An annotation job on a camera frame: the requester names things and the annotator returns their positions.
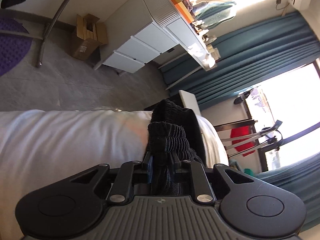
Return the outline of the white bedside stool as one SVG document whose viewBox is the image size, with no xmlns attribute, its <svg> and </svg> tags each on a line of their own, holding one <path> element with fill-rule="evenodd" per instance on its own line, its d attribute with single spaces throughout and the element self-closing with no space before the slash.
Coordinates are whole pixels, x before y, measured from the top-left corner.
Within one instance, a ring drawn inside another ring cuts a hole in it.
<svg viewBox="0 0 320 240">
<path fill-rule="evenodd" d="M 201 111 L 194 94 L 179 90 L 179 95 L 185 108 L 192 109 L 196 115 L 201 116 Z"/>
</svg>

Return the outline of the left teal curtain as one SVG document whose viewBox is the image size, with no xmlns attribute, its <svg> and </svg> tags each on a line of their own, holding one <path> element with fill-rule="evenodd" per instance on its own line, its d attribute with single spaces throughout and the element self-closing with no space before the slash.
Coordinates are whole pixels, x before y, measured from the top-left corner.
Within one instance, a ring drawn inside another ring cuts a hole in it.
<svg viewBox="0 0 320 240">
<path fill-rule="evenodd" d="M 212 46 L 221 57 L 209 71 L 190 55 L 161 69 L 170 96 L 193 93 L 204 110 L 319 58 L 319 40 L 297 11 L 222 35 Z"/>
</svg>

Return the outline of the window with dark frame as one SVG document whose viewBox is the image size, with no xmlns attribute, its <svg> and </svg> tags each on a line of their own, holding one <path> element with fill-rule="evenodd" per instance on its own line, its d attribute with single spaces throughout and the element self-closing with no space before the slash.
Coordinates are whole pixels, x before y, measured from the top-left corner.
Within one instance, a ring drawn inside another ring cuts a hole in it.
<svg viewBox="0 0 320 240">
<path fill-rule="evenodd" d="M 255 129 L 271 127 L 280 120 L 278 131 L 268 134 L 286 139 L 319 123 L 319 65 L 313 62 L 263 81 L 252 87 L 246 103 L 257 121 Z M 319 153 L 319 129 L 259 155 L 263 171 L 275 170 Z"/>
</svg>

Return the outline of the orange box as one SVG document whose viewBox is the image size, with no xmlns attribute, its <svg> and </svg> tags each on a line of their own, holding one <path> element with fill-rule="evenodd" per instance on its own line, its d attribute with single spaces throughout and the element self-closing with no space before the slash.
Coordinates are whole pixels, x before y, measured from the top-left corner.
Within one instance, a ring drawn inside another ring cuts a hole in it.
<svg viewBox="0 0 320 240">
<path fill-rule="evenodd" d="M 184 5 L 182 0 L 171 0 L 174 7 L 178 10 L 180 15 L 187 21 L 187 23 L 194 22 L 194 17 L 191 15 L 187 7 Z"/>
</svg>

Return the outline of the black folded board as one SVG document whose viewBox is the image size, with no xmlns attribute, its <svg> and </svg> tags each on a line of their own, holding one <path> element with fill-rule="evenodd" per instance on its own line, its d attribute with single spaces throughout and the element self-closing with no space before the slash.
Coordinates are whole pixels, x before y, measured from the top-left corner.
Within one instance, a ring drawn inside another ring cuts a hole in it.
<svg viewBox="0 0 320 240">
<path fill-rule="evenodd" d="M 217 126 L 214 126 L 214 128 L 217 132 L 222 132 L 222 131 L 227 131 L 227 130 L 231 130 L 234 128 L 252 126 L 256 122 L 257 121 L 253 120 L 253 119 L 245 119 L 245 120 L 240 120 L 240 121 L 229 122 L 226 124 L 217 125 Z"/>
</svg>

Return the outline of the white dressing table with drawers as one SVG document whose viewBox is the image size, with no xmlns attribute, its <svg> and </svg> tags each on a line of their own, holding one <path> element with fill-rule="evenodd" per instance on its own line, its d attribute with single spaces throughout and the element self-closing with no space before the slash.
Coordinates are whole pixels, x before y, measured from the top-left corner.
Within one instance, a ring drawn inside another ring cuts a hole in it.
<svg viewBox="0 0 320 240">
<path fill-rule="evenodd" d="M 95 70 L 106 65 L 135 73 L 176 45 L 204 70 L 215 66 L 202 37 L 172 0 L 128 0 L 104 24 L 108 44 L 100 47 Z"/>
</svg>

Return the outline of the wavy vanity mirror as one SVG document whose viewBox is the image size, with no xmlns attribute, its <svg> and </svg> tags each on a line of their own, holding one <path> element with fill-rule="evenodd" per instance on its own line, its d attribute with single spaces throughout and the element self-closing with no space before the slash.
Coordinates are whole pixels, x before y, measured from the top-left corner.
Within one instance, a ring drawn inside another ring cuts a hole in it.
<svg viewBox="0 0 320 240">
<path fill-rule="evenodd" d="M 201 29 L 214 29 L 218 25 L 235 18 L 235 1 L 200 1 L 193 5 L 194 25 Z"/>
</svg>

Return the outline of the purple mat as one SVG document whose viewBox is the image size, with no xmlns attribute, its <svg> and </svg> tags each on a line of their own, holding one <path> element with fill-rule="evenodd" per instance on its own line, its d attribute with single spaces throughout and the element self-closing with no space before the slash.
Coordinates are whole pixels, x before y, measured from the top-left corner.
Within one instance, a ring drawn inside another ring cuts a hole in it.
<svg viewBox="0 0 320 240">
<path fill-rule="evenodd" d="M 1 30 L 27 33 L 23 25 L 11 18 L 1 17 Z M 29 37 L 1 34 L 0 71 L 1 76 L 12 70 L 27 55 L 31 48 L 32 39 Z"/>
</svg>

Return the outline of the cardboard box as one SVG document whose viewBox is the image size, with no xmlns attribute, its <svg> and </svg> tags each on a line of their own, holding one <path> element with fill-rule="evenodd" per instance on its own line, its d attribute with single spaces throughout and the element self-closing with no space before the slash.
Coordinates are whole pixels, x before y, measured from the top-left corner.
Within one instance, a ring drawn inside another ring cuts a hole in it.
<svg viewBox="0 0 320 240">
<path fill-rule="evenodd" d="M 76 16 L 70 51 L 73 58 L 86 61 L 99 46 L 108 44 L 106 25 L 99 21 L 91 14 Z"/>
</svg>

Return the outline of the pink tie-dye bed sheet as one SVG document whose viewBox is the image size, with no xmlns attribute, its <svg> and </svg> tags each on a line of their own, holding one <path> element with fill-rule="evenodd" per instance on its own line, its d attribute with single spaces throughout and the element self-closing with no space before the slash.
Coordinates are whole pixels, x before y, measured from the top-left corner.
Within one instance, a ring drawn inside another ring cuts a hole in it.
<svg viewBox="0 0 320 240">
<path fill-rule="evenodd" d="M 17 202 L 100 163 L 142 160 L 151 111 L 1 113 L 1 239 L 20 239 Z"/>
</svg>

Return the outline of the black pants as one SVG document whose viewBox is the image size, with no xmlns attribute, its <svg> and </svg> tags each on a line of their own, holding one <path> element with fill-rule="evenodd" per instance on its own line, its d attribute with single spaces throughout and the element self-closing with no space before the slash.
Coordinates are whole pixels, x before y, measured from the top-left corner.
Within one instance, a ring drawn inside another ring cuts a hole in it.
<svg viewBox="0 0 320 240">
<path fill-rule="evenodd" d="M 180 161 L 195 160 L 206 166 L 206 151 L 197 117 L 193 110 L 164 99 L 152 112 L 148 132 L 146 152 L 153 158 L 151 193 L 177 196 L 181 186 L 170 177 L 169 157 L 176 153 Z"/>
</svg>

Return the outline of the teal curtain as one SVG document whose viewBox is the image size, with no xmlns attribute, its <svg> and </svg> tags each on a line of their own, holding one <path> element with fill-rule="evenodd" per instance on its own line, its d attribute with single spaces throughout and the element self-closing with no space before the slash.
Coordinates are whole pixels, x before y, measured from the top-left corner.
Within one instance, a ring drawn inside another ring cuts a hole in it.
<svg viewBox="0 0 320 240">
<path fill-rule="evenodd" d="M 320 158 L 312 155 L 292 165 L 255 176 L 269 184 L 297 195 L 306 206 L 306 220 L 301 231 L 319 224 L 320 206 Z"/>
<path fill-rule="evenodd" d="M 319 40 L 297 11 L 222 35 L 212 46 L 221 57 L 209 71 L 190 55 L 161 69 L 170 96 L 193 93 L 204 110 L 319 58 Z"/>
</svg>

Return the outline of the green garment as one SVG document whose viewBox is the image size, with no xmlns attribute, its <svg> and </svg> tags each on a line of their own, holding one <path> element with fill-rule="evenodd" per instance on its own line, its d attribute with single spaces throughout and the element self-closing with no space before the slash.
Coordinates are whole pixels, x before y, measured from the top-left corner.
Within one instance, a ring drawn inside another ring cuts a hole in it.
<svg viewBox="0 0 320 240">
<path fill-rule="evenodd" d="M 244 168 L 243 172 L 249 176 L 254 176 L 254 172 L 250 168 Z"/>
</svg>

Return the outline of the right teal curtain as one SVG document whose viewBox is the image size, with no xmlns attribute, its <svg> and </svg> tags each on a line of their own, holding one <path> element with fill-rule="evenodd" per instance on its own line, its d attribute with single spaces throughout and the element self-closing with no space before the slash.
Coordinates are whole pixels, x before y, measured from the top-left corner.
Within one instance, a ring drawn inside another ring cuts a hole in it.
<svg viewBox="0 0 320 240">
<path fill-rule="evenodd" d="M 320 158 L 312 155 L 292 165 L 255 176 L 269 184 L 297 195 L 306 206 L 306 220 L 301 231 L 319 224 L 320 206 Z"/>
</svg>

